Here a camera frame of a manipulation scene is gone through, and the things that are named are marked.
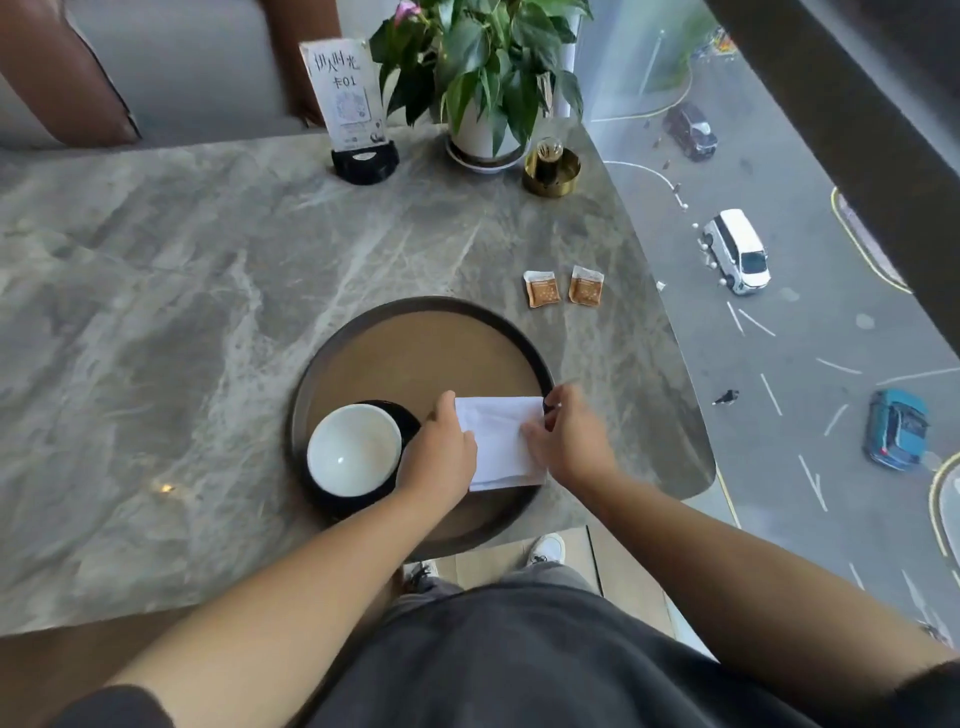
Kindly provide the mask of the person's right hand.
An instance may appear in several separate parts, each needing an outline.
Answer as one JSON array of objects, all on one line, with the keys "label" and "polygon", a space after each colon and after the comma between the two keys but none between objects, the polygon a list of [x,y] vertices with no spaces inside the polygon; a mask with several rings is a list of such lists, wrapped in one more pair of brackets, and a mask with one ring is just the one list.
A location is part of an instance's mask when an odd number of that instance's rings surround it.
[{"label": "person's right hand", "polygon": [[577,497],[614,481],[620,474],[617,456],[581,387],[558,384],[544,402],[544,418],[554,420],[553,443],[549,455],[533,455],[536,463]]}]

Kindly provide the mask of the white paper napkin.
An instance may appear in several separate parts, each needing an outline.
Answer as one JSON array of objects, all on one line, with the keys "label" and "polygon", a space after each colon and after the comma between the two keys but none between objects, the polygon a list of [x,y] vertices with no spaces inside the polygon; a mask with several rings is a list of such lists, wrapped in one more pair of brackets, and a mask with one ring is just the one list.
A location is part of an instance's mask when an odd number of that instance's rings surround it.
[{"label": "white paper napkin", "polygon": [[477,446],[468,491],[540,487],[547,470],[531,454],[522,433],[528,422],[545,419],[542,396],[457,396],[454,407],[462,431],[471,431]]}]

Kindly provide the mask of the person's right forearm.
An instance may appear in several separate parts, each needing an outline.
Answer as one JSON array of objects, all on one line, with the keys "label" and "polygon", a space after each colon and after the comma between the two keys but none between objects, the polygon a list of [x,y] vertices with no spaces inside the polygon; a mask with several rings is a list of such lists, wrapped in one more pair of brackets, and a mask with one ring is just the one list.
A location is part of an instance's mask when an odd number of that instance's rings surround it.
[{"label": "person's right forearm", "polygon": [[721,664],[822,725],[960,728],[960,653],[864,589],[618,469],[564,486]]}]

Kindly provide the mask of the person's left forearm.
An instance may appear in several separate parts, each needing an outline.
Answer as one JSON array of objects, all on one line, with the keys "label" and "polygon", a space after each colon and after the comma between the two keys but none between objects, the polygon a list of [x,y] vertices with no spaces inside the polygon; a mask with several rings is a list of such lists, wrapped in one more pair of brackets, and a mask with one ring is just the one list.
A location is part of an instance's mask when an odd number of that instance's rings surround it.
[{"label": "person's left forearm", "polygon": [[199,606],[107,685],[146,691],[174,728],[281,728],[468,488],[451,477],[398,486]]}]

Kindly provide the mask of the black saucer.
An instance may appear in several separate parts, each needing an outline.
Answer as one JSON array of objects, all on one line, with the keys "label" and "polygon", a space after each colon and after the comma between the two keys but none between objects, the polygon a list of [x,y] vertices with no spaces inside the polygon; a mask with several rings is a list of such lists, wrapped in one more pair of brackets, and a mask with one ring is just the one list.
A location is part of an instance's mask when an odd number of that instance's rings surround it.
[{"label": "black saucer", "polygon": [[[354,404],[369,404],[375,405],[377,407],[383,408],[387,411],[392,418],[396,421],[401,431],[402,438],[402,452],[412,441],[413,436],[418,433],[420,430],[420,422],[417,418],[411,414],[405,407],[382,399],[368,399],[365,401],[354,402]],[[363,509],[376,504],[379,501],[382,501],[386,496],[390,495],[392,491],[396,488],[397,477],[399,472],[400,465],[397,466],[394,474],[389,478],[388,483],[382,490],[376,492],[373,496],[368,496],[366,498],[359,498],[353,500],[342,500],[338,498],[331,497],[329,495],[323,494],[318,487],[313,482],[310,477],[306,465],[306,451],[305,455],[301,457],[301,479],[300,487],[301,491],[306,499],[307,504],[309,504],[314,512],[318,514],[319,517],[323,518],[330,523],[337,523],[342,521],[354,514],[362,511]]]}]

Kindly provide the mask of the round brown tray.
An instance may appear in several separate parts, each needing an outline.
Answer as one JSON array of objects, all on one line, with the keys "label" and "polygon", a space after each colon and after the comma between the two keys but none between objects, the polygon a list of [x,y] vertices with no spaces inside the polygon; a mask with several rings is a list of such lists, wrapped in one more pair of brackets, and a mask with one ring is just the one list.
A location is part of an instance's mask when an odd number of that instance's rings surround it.
[{"label": "round brown tray", "polygon": [[439,394],[545,397],[555,379],[512,322],[455,297],[408,297],[357,316],[324,342],[291,395],[287,461],[301,487],[308,438],[333,410],[367,400],[422,422]]}]

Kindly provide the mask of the white ceramic cup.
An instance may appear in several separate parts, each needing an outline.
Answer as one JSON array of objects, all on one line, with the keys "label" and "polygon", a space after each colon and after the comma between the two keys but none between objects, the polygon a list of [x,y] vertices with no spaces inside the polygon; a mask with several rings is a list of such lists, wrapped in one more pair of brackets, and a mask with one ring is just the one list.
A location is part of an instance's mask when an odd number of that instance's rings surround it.
[{"label": "white ceramic cup", "polygon": [[402,456],[402,431],[383,408],[353,403],[330,412],[314,428],[306,465],[318,490],[352,501],[386,486]]}]

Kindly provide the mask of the orange sugar packet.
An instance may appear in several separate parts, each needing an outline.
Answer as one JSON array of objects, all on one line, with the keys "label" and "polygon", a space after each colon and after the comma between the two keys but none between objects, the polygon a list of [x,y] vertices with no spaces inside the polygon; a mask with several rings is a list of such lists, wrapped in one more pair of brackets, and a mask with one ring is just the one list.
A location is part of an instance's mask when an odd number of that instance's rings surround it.
[{"label": "orange sugar packet", "polygon": [[602,302],[605,274],[575,264],[571,271],[568,299],[572,304],[598,308]]},{"label": "orange sugar packet", "polygon": [[531,310],[557,305],[562,301],[557,276],[553,271],[524,271],[522,279]]}]

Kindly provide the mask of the dark grey shirt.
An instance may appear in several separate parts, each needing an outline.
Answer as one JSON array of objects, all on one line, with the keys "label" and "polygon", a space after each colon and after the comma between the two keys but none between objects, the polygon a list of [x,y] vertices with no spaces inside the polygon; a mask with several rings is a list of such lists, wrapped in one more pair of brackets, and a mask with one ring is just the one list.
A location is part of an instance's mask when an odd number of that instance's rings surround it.
[{"label": "dark grey shirt", "polygon": [[[378,621],[344,646],[280,728],[301,713],[306,728],[858,727],[823,725],[756,679],[574,588],[464,592]],[[175,728],[146,690],[108,683],[50,728]]]}]

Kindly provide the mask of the white plant pot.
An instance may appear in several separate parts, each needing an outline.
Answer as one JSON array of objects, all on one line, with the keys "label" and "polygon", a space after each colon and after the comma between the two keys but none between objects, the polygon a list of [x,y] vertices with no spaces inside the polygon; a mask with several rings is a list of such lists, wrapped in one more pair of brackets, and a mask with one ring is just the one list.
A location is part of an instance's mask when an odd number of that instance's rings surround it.
[{"label": "white plant pot", "polygon": [[446,153],[453,162],[481,175],[499,174],[520,164],[526,157],[530,143],[518,142],[509,127],[497,148],[493,128],[487,113],[478,113],[475,101],[464,110],[459,131],[450,131],[446,138]]}]

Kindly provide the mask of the white van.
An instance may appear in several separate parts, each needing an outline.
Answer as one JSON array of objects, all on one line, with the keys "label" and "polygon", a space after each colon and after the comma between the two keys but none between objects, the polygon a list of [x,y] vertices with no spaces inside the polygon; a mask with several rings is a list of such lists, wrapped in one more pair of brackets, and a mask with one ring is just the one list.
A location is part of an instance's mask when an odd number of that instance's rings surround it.
[{"label": "white van", "polygon": [[770,284],[767,250],[742,209],[719,211],[704,224],[698,242],[719,285],[731,294],[755,295]]}]

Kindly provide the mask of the blue car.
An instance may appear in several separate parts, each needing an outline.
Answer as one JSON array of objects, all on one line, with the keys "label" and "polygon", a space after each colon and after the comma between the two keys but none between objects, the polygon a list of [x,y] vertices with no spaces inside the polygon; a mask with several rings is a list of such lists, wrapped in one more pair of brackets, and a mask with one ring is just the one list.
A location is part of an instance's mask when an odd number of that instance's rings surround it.
[{"label": "blue car", "polygon": [[870,397],[862,450],[875,464],[909,472],[928,449],[929,429],[922,398],[903,389],[878,389]]}]

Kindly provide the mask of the green leafy plant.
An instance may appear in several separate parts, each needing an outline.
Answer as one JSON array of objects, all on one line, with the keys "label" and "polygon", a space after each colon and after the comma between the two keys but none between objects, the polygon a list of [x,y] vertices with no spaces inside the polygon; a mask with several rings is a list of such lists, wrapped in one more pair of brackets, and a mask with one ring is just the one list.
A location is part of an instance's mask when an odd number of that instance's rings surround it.
[{"label": "green leafy plant", "polygon": [[505,128],[534,139],[558,96],[582,117],[579,80],[564,53],[592,19],[590,0],[400,0],[368,42],[380,86],[396,74],[388,114],[413,125],[437,113],[456,134],[466,106],[486,113],[498,148]]}]

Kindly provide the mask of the brown leather seat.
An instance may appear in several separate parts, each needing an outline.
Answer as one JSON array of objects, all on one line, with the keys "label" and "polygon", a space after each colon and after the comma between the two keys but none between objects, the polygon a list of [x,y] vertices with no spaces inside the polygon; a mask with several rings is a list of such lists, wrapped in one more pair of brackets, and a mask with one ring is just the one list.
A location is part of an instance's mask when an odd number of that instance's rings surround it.
[{"label": "brown leather seat", "polygon": [[140,139],[126,104],[67,18],[66,0],[0,0],[0,77],[68,148]]}]

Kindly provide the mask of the dark window frame beam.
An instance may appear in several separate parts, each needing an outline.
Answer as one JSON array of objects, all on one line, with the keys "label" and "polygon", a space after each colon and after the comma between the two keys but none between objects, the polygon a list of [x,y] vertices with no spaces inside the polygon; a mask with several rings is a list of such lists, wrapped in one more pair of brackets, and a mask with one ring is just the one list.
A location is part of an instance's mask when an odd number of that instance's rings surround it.
[{"label": "dark window frame beam", "polygon": [[704,0],[960,356],[960,0]]}]

